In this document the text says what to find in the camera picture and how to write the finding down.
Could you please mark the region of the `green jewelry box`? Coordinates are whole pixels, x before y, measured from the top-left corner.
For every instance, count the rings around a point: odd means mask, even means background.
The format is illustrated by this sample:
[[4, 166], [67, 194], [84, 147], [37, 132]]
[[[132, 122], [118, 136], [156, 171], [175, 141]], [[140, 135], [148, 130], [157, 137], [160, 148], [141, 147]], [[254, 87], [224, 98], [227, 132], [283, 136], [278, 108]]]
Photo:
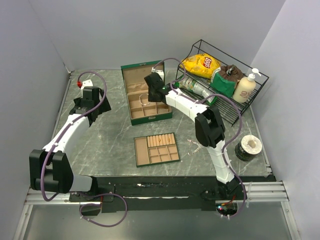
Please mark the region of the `green jewelry box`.
[[126, 98], [133, 126], [150, 122], [171, 119], [173, 116], [170, 106], [162, 102], [148, 100], [149, 87], [144, 80], [151, 73], [158, 61], [147, 61], [121, 66]]

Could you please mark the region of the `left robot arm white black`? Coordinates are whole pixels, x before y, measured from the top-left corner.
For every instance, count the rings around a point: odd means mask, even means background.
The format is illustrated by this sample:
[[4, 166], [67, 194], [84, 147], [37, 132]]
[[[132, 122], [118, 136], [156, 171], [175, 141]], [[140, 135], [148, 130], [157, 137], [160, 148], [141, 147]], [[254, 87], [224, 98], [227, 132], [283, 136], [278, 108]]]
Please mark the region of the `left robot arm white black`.
[[58, 194], [81, 192], [87, 201], [94, 201], [99, 195], [97, 179], [73, 173], [68, 157], [86, 130], [111, 106], [104, 90], [97, 86], [84, 87], [82, 96], [73, 101], [74, 107], [58, 134], [42, 149], [30, 153], [30, 186]]

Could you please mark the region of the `green jewelry tray insert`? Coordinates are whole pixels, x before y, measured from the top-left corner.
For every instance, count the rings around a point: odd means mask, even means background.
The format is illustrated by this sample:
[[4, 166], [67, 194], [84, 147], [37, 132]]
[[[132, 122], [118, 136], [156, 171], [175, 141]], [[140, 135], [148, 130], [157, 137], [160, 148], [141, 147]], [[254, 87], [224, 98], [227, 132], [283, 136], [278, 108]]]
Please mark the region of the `green jewelry tray insert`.
[[135, 137], [134, 150], [137, 168], [180, 161], [173, 132]]

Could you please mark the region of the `silver pearl bangle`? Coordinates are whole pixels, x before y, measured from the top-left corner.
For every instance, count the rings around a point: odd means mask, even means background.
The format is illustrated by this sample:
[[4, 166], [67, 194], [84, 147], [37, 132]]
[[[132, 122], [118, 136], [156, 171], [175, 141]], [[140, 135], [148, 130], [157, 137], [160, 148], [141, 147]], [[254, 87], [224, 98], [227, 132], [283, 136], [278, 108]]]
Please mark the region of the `silver pearl bangle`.
[[171, 112], [171, 107], [165, 104], [157, 105], [156, 108], [158, 114], [165, 114]]
[[148, 106], [150, 104], [149, 102], [149, 94], [148, 93], [142, 93], [138, 100], [142, 106]]

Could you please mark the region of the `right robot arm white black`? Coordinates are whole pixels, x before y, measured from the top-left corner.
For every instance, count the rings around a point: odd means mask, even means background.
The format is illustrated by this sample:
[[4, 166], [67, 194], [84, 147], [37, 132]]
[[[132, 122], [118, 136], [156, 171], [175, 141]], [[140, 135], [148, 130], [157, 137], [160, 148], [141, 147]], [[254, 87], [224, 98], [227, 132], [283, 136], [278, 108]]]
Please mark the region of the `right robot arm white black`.
[[164, 84], [156, 72], [147, 75], [144, 80], [148, 86], [149, 102], [162, 102], [179, 110], [194, 122], [196, 139], [207, 149], [215, 168], [216, 179], [221, 184], [218, 193], [223, 199], [230, 199], [236, 194], [240, 181], [227, 153], [226, 128], [219, 109], [215, 105], [198, 103], [184, 95], [179, 88]]

